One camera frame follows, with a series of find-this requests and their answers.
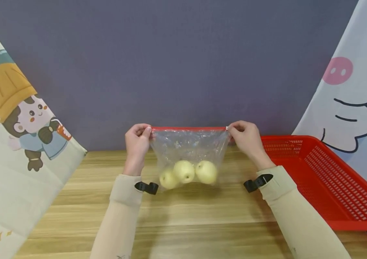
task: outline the clear plastic bag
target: clear plastic bag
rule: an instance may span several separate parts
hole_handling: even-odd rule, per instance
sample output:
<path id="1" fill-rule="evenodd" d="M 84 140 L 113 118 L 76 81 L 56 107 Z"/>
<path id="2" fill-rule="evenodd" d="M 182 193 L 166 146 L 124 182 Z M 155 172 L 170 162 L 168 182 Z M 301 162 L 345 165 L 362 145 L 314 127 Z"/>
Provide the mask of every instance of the clear plastic bag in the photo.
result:
<path id="1" fill-rule="evenodd" d="M 226 127 L 153 127 L 162 190 L 190 182 L 215 185 L 230 139 Z"/>

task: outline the wooden table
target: wooden table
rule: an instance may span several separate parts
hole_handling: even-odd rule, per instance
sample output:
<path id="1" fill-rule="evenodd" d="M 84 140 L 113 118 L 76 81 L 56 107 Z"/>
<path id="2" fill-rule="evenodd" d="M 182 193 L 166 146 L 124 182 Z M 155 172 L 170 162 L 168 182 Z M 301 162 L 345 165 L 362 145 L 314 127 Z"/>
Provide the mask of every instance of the wooden table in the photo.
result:
<path id="1" fill-rule="evenodd" d="M 15 259 L 86 259 L 108 206 L 124 151 L 90 152 L 72 175 Z M 261 194 L 241 183 L 256 169 L 235 147 L 227 150 L 219 187 L 191 183 L 145 194 L 133 259 L 292 258 Z M 146 156 L 143 179 L 157 177 Z M 337 232 L 354 259 L 367 259 L 366 232 Z"/>

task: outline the red zipper seal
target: red zipper seal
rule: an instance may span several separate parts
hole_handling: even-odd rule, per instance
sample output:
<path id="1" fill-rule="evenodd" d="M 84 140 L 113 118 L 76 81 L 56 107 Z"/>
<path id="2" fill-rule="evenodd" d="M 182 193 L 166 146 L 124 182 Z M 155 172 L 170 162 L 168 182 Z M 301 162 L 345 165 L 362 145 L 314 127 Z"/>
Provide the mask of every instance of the red zipper seal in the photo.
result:
<path id="1" fill-rule="evenodd" d="M 226 131 L 226 127 L 152 127 L 154 131 Z"/>

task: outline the pear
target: pear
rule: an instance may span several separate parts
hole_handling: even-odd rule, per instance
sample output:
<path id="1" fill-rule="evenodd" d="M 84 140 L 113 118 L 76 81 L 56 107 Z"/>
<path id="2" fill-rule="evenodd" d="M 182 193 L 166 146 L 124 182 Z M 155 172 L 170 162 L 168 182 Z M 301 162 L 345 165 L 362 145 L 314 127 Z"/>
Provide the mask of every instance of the pear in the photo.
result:
<path id="1" fill-rule="evenodd" d="M 171 168 L 165 169 L 160 177 L 160 185 L 163 186 L 166 189 L 173 189 L 176 188 L 179 185 L 179 180 L 175 175 L 173 174 L 173 170 Z"/>
<path id="2" fill-rule="evenodd" d="M 175 163 L 173 174 L 181 183 L 190 183 L 195 178 L 195 168 L 191 162 L 181 160 Z"/>
<path id="3" fill-rule="evenodd" d="M 211 161 L 203 160 L 196 165 L 195 174 L 200 182 L 206 183 L 207 185 L 213 185 L 214 183 L 216 183 L 218 170 L 216 169 L 214 163 L 212 163 Z"/>

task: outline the black strap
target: black strap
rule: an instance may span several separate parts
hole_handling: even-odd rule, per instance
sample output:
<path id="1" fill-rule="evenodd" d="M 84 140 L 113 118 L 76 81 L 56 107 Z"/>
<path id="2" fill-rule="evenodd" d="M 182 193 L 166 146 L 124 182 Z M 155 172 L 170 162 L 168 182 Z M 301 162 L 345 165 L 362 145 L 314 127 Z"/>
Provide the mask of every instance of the black strap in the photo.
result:
<path id="1" fill-rule="evenodd" d="M 159 185 L 157 185 L 156 183 L 147 184 L 143 182 L 138 182 L 134 185 L 134 187 L 138 189 L 139 191 L 145 191 L 148 194 L 155 195 L 157 193 L 157 189 L 159 188 Z"/>
<path id="2" fill-rule="evenodd" d="M 271 179 L 273 179 L 272 174 L 262 174 L 257 179 L 255 179 L 254 181 L 253 180 L 248 180 L 248 181 L 244 182 L 244 187 L 250 193 L 250 192 L 253 192 L 253 191 L 257 190 L 258 188 L 266 185 Z"/>

